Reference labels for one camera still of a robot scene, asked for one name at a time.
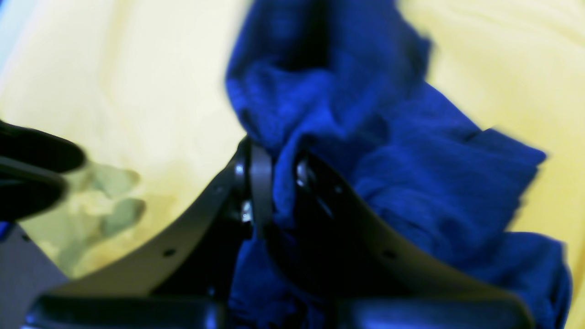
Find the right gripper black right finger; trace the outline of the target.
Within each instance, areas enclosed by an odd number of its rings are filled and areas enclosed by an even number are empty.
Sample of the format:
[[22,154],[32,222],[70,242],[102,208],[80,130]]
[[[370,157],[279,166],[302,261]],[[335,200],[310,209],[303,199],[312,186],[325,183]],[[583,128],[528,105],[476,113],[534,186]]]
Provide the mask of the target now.
[[533,329],[515,294],[442,263],[387,225],[327,163],[303,152],[296,227],[274,231],[274,264],[335,329]]

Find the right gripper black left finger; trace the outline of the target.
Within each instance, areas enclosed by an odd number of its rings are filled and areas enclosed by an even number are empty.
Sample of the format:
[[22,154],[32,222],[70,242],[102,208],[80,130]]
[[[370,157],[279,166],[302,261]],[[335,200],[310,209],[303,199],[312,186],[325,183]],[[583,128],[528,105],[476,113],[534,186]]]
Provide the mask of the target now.
[[134,252],[42,294],[25,329],[229,329],[243,241],[272,216],[272,160],[245,137],[171,225]]

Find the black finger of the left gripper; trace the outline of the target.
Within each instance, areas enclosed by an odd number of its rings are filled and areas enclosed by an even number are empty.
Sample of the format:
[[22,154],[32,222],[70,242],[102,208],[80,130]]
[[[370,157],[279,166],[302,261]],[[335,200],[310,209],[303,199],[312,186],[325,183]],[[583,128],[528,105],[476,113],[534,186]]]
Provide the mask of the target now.
[[54,207],[66,194],[64,174],[86,163],[75,143],[0,123],[0,220],[15,223]]

